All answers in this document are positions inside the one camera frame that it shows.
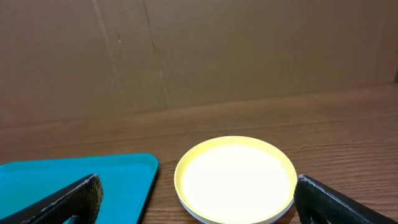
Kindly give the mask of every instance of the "plastic tray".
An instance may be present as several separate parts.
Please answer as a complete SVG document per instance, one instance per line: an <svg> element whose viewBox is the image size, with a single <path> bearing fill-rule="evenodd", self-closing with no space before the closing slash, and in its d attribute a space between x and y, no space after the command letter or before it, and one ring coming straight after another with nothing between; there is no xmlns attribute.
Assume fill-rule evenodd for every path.
<svg viewBox="0 0 398 224"><path fill-rule="evenodd" d="M96 223L137 223L158 166L157 159L146 153L4 164L0 166L0 219L95 173L104 190Z"/></svg>

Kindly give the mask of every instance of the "wood grain surface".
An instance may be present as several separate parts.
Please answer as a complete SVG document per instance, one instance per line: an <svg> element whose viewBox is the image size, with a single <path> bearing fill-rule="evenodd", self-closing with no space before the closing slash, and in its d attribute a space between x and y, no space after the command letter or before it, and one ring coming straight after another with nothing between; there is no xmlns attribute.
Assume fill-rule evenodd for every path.
<svg viewBox="0 0 398 224"><path fill-rule="evenodd" d="M0 163L132 152L159 158L144 223L198 223L174 189L179 159L228 135L265 140L308 174L398 220L398 86L240 101L0 129ZM279 223L299 223L295 208Z"/></svg>

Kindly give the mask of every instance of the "paper plate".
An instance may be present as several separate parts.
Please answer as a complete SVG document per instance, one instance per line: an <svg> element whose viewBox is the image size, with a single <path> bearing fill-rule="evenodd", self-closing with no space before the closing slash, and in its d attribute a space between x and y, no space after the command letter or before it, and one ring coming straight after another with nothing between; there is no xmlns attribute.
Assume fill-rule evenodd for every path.
<svg viewBox="0 0 398 224"><path fill-rule="evenodd" d="M296 183L283 152L242 136L200 143L174 174L182 205L203 223L272 223L292 205Z"/></svg>

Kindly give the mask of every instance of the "brown cardboard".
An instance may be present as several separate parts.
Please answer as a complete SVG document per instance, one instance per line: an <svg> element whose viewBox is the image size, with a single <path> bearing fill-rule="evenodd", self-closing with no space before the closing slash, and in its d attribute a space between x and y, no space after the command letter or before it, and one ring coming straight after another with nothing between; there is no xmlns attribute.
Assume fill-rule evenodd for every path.
<svg viewBox="0 0 398 224"><path fill-rule="evenodd" d="M142 3L118 3L1 3L0 126L164 108Z"/></svg>
<svg viewBox="0 0 398 224"><path fill-rule="evenodd" d="M170 107L378 85L397 1L147 0Z"/></svg>
<svg viewBox="0 0 398 224"><path fill-rule="evenodd" d="M0 127L393 81L398 1L0 2Z"/></svg>

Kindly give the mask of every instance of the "yellow rim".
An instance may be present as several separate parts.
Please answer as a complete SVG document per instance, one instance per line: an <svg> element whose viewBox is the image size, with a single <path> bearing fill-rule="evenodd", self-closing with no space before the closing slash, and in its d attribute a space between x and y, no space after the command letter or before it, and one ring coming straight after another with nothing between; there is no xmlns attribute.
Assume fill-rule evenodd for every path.
<svg viewBox="0 0 398 224"><path fill-rule="evenodd" d="M275 212L275 214L272 214L269 217L264 217L263 220L258 220L258 222L255 222L255 223L264 222L264 221L280 214L281 212L283 212L283 210L287 206L289 206L289 203L293 200L294 190L295 190L295 186L297 183L297 175L296 175L296 171L294 169L293 164L291 163L289 158L275 146L273 146L269 143L266 143L264 141L258 140L258 139L243 137L243 136L225 136L225 137L210 139L210 140L207 140L205 142L202 142L202 143L196 145L195 147L191 148L187 153L185 153L185 155L180 159L180 162L178 162L177 168L175 169L175 173L174 173L174 186L175 186L178 196L180 197L180 200L191 211L193 211L197 215L199 215L207 220L211 220L212 222L220 223L219 220L214 220L213 218L208 217L206 214L202 214L202 213L198 212L190 205L190 203L186 200L186 198L183 194L182 178L183 178L183 175L185 173L185 169L187 168L187 166L201 153L203 153L209 149L215 148L215 147L225 146L225 145L230 145L230 144L240 144L240 145L244 145L244 146L251 146L251 147L260 149L264 152L267 152L268 154L270 154L271 156L273 156L279 160L279 162L285 168L287 175L289 176L290 192L289 192L289 197L286 200L286 202L284 203L284 205L281 206Z"/></svg>

